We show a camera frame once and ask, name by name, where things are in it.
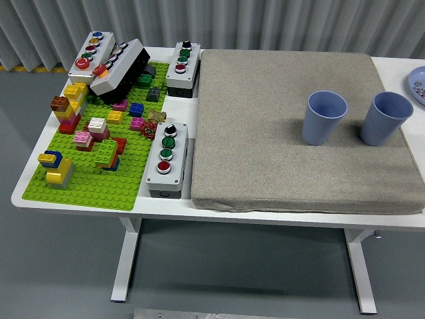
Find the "white curtain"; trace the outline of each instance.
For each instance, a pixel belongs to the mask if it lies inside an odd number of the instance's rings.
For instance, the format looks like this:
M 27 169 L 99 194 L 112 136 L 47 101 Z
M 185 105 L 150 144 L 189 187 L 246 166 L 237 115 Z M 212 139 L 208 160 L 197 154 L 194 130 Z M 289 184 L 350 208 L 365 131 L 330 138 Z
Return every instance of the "white curtain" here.
M 90 31 L 203 49 L 425 58 L 423 0 L 0 0 L 0 63 L 69 69 Z

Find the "table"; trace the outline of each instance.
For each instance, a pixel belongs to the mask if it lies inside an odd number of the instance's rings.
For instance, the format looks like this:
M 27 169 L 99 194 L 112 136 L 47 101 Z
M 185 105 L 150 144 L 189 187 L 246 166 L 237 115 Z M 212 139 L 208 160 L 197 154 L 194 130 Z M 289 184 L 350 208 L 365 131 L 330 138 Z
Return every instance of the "table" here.
M 151 61 L 169 62 L 173 55 L 172 48 L 146 48 Z M 409 72 L 425 64 L 425 60 L 400 58 L 373 58 L 386 90 L 398 92 L 407 97 L 414 106 L 414 114 L 402 126 L 408 145 L 416 159 L 422 177 L 425 176 L 425 108 L 410 95 L 407 87 Z M 122 253 L 118 264 L 116 280 L 111 300 L 123 302 L 128 293 L 133 257 L 138 240 L 142 219 L 174 219 L 190 221 L 214 221 L 222 223 L 253 223 L 265 225 L 291 225 L 304 227 L 331 227 L 345 230 L 346 242 L 353 268 L 359 305 L 363 314 L 376 314 L 375 301 L 361 241 L 379 230 L 425 231 L 425 212 L 415 215 L 347 215 L 321 213 L 273 213 L 252 211 L 247 213 L 227 213 L 197 209 L 191 199 L 191 168 L 197 123 L 197 98 L 185 99 L 167 96 L 163 105 L 168 122 L 186 123 L 189 127 L 189 151 L 186 165 L 186 182 L 181 199 L 150 198 L 144 184 L 141 185 L 133 210 L 112 211 L 95 207 L 79 207 L 55 203 L 27 201 L 22 194 L 38 165 L 37 157 L 43 153 L 56 129 L 58 121 L 50 115 L 44 130 L 21 174 L 12 194 L 12 203 L 22 210 L 32 213 L 62 213 L 70 215 L 95 215 L 119 217 L 126 228 Z

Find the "control box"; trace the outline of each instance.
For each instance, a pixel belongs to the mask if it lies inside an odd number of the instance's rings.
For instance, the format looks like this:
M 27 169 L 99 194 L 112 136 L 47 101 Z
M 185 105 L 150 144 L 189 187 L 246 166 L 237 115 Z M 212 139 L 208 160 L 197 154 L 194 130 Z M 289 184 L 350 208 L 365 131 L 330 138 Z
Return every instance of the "control box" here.
M 115 44 L 112 32 L 90 32 L 68 73 L 71 82 L 91 84 L 94 68 L 107 61 Z
M 186 124 L 158 123 L 144 174 L 151 197 L 181 198 L 188 142 Z
M 139 39 L 120 43 L 108 61 L 93 70 L 97 78 L 90 88 L 106 104 L 120 102 L 126 98 L 149 59 Z
M 201 45 L 199 43 L 177 42 L 165 77 L 168 95 L 180 98 L 193 97 L 200 61 Z

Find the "plate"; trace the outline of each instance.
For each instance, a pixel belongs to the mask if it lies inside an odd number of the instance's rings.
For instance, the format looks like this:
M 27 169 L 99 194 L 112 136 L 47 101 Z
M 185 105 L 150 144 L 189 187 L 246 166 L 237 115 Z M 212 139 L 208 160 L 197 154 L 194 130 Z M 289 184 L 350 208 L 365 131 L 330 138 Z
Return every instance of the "plate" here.
M 408 77 L 409 82 L 409 90 L 412 93 L 413 97 L 419 101 L 419 103 L 425 105 L 425 66 L 421 66 L 420 68 L 415 68 Z M 424 90 L 424 97 L 422 97 L 418 91 L 418 89 Z

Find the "blue plate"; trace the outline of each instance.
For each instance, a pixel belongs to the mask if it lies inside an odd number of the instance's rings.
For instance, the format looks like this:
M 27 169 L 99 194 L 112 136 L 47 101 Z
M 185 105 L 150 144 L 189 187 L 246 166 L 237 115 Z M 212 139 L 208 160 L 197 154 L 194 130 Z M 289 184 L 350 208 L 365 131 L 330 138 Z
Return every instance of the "blue plate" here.
M 409 74 L 408 82 L 409 82 L 410 93 L 412 93 L 414 98 L 417 99 L 419 103 L 425 105 L 425 99 L 421 97 L 421 95 L 419 95 L 417 91 L 415 91 L 414 89 L 414 87 L 416 86 L 415 83 L 421 82 L 421 85 L 418 85 L 418 87 L 423 88 L 425 90 L 425 66 L 421 66 L 420 68 L 415 68 Z

